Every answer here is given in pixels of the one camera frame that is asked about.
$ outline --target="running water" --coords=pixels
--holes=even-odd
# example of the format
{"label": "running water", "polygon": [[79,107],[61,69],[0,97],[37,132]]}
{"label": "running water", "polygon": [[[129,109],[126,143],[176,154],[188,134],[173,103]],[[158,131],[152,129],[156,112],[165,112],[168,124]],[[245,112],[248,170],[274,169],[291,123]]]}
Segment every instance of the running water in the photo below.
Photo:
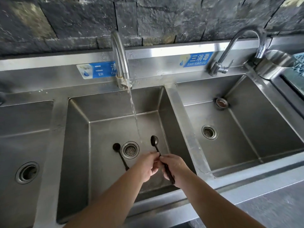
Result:
{"label": "running water", "polygon": [[139,135],[140,143],[142,144],[142,139],[141,139],[141,135],[140,135],[140,132],[139,132],[139,127],[138,127],[138,119],[137,119],[137,115],[136,115],[136,111],[135,111],[135,105],[134,105],[133,98],[132,98],[131,88],[130,88],[131,81],[129,79],[127,79],[127,84],[128,84],[128,92],[130,94],[131,107],[132,107],[135,122],[136,122],[137,132],[138,132],[138,135]]}

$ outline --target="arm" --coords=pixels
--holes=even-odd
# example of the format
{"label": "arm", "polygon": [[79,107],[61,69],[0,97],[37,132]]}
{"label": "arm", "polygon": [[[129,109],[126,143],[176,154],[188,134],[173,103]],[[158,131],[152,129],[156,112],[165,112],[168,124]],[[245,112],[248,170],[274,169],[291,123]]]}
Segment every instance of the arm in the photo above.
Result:
{"label": "arm", "polygon": [[175,185],[183,190],[207,228],[265,228],[194,174],[181,157],[167,154],[160,156],[160,160],[168,164]]}
{"label": "arm", "polygon": [[158,171],[159,153],[146,153],[94,203],[83,209],[64,228],[119,227],[126,219],[142,184]]}

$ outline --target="person's right hand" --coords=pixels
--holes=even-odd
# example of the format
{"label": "person's right hand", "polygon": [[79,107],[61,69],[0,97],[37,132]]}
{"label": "person's right hand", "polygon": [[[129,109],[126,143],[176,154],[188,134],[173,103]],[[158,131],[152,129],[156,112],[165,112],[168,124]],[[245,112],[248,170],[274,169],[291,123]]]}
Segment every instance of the person's right hand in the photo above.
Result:
{"label": "person's right hand", "polygon": [[[178,188],[182,188],[187,176],[193,174],[184,160],[175,154],[169,153],[161,155],[159,160],[169,166],[169,170],[175,179],[175,186]],[[164,177],[169,180],[164,165],[162,165],[162,172],[164,173]]]}

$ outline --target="sink basin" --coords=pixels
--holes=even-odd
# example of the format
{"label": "sink basin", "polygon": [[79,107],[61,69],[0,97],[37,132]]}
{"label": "sink basin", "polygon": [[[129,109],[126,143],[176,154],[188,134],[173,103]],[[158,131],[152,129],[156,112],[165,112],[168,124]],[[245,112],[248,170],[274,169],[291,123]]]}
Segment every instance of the sink basin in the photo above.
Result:
{"label": "sink basin", "polygon": [[[166,90],[162,86],[132,89],[139,133],[127,91],[75,97],[69,100],[60,179],[57,222],[62,224],[108,189],[125,167],[141,153],[155,150],[150,137],[159,139],[162,154],[174,153],[195,172]],[[158,171],[143,184],[136,201],[177,188]]]}
{"label": "sink basin", "polygon": [[[216,77],[176,86],[214,176],[304,150],[300,138],[249,77]],[[229,107],[218,107],[218,97]]]}
{"label": "sink basin", "polygon": [[0,107],[0,227],[32,227],[53,101]]}

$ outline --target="person's right arm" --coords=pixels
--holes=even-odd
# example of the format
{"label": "person's right arm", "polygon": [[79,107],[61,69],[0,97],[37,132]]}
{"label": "person's right arm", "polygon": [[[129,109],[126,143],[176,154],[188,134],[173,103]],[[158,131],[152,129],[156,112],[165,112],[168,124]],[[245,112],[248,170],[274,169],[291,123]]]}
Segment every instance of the person's right arm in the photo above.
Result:
{"label": "person's right arm", "polygon": [[165,154],[160,156],[160,161],[169,166],[175,179],[175,186],[183,190],[207,228],[265,228],[200,179],[188,168],[181,157]]}

